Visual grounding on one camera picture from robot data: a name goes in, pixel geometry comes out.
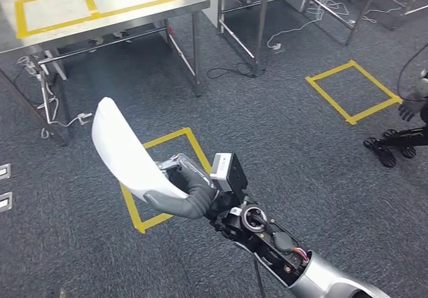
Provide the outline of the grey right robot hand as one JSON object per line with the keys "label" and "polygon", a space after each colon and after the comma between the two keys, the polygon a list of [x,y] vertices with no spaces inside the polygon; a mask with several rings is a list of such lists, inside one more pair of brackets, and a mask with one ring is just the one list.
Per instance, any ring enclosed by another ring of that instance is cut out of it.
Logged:
{"label": "grey right robot hand", "polygon": [[159,190],[148,190],[143,199],[152,208],[174,216],[199,219],[209,210],[217,193],[204,169],[186,154],[174,155],[167,163],[165,177],[186,196],[177,198]]}

